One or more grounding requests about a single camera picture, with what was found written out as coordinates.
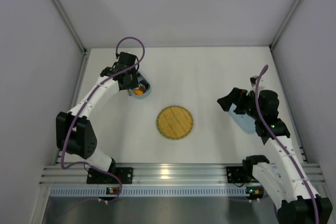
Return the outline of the rice sushi roll piece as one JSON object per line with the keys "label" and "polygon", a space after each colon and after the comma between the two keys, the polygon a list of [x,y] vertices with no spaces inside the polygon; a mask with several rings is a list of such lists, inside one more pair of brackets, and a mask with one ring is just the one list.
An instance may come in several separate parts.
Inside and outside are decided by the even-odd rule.
{"label": "rice sushi roll piece", "polygon": [[139,84],[139,89],[146,91],[146,86],[143,84]]}

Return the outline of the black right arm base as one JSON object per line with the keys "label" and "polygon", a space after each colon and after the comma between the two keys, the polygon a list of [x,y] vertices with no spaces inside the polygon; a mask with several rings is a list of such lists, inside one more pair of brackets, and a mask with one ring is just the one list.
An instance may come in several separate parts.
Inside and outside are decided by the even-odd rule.
{"label": "black right arm base", "polygon": [[256,181],[249,171],[243,166],[227,166],[226,175],[228,183],[235,184],[237,186],[243,186],[246,183]]}

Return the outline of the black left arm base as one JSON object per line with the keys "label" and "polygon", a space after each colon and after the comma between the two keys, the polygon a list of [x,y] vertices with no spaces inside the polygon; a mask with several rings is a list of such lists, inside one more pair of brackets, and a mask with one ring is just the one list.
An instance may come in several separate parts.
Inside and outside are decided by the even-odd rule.
{"label": "black left arm base", "polygon": [[[117,167],[114,174],[122,184],[132,184],[133,168],[132,167]],[[117,180],[110,175],[99,172],[93,168],[88,170],[86,180],[87,184],[117,184]]]}

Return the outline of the orange fish-shaped food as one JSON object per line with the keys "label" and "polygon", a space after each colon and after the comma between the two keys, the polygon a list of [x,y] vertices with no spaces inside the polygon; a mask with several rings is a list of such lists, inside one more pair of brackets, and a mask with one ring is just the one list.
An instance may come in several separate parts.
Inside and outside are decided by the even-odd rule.
{"label": "orange fish-shaped food", "polygon": [[135,90],[135,91],[134,91],[134,94],[135,94],[135,95],[143,95],[144,92],[143,92],[142,90]]}

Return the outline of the light blue lunch box lid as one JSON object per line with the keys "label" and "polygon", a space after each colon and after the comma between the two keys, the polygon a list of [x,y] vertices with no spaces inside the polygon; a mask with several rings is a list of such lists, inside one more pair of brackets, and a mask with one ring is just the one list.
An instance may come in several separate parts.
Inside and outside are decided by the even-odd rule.
{"label": "light blue lunch box lid", "polygon": [[232,105],[228,113],[236,124],[247,134],[254,134],[255,131],[255,120],[248,116],[247,114],[236,114],[234,110],[236,107]]}

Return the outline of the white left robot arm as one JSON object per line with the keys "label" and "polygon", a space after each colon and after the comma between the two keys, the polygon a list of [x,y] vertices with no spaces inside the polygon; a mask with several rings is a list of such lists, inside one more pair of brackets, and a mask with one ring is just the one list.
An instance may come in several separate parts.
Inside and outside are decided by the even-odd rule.
{"label": "white left robot arm", "polygon": [[65,154],[82,158],[81,164],[95,167],[99,172],[114,174],[116,162],[98,148],[98,138],[92,121],[99,111],[119,91],[134,89],[138,86],[137,56],[121,52],[116,54],[117,61],[105,67],[97,82],[87,95],[68,112],[60,112],[56,117],[56,143],[62,151],[61,165],[65,165]]}

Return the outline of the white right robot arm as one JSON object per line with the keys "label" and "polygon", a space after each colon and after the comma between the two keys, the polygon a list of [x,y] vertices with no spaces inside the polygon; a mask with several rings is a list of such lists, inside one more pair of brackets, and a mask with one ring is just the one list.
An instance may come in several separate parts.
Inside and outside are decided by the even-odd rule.
{"label": "white right robot arm", "polygon": [[333,206],[314,188],[301,166],[286,124],[278,117],[278,94],[233,88],[217,103],[228,112],[254,119],[267,155],[243,160],[247,176],[260,182],[274,203],[279,223],[327,223]]}

